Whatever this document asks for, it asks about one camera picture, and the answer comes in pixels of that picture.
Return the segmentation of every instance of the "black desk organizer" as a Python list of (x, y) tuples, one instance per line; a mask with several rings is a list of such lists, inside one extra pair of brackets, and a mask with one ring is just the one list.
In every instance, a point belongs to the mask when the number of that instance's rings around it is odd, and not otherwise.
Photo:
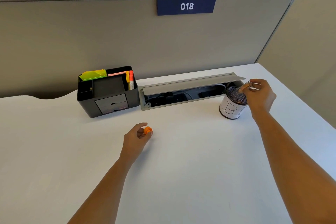
[[(106, 69), (106, 72), (112, 74), (130, 70), (132, 67), (125, 66)], [(77, 101), (91, 118), (140, 105), (135, 77), (134, 89), (128, 90), (126, 74), (84, 82), (78, 77)]]

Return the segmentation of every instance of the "desk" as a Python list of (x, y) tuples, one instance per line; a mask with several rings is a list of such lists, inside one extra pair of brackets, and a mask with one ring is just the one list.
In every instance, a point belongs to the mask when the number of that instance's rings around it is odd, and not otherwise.
[[(272, 115), (336, 178), (336, 130), (259, 64), (137, 83), (229, 72), (267, 79), (278, 96)], [(222, 98), (97, 118), (87, 116), (76, 92), (0, 99), (0, 223), (66, 223), (139, 122), (154, 134), (128, 173), (117, 223), (291, 223), (250, 111), (225, 119), (218, 111)]]

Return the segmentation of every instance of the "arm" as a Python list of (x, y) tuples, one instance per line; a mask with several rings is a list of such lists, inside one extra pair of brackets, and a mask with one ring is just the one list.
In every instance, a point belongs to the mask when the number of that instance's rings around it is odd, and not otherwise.
[(286, 133), (269, 111), (276, 95), (265, 80), (244, 89), (271, 170), (294, 224), (336, 223), (336, 182)]
[(94, 191), (77, 210), (68, 224), (115, 223), (121, 192), (127, 173), (141, 154), (153, 132), (144, 135), (147, 123), (140, 123), (124, 135), (120, 158), (106, 173)]

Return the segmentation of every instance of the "open lid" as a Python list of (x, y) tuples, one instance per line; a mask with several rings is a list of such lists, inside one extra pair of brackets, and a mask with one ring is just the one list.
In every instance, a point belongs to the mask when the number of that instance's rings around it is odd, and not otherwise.
[(175, 82), (159, 83), (155, 85), (145, 86), (142, 88), (144, 95), (161, 94), (165, 92), (187, 90), (191, 88), (204, 87), (217, 83), (236, 82), (246, 78), (235, 75), (234, 73), (211, 75)]
[(292, 2), (216, 0), (213, 13), (157, 16), (156, 0), (0, 0), (0, 73), (29, 74), (2, 88), (65, 90), (83, 71), (122, 66), (142, 79), (251, 64)]

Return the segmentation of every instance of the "blue sign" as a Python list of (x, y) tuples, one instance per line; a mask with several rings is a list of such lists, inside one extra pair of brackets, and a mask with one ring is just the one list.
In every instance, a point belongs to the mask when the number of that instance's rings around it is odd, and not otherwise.
[(212, 13), (216, 0), (156, 0), (157, 15)]

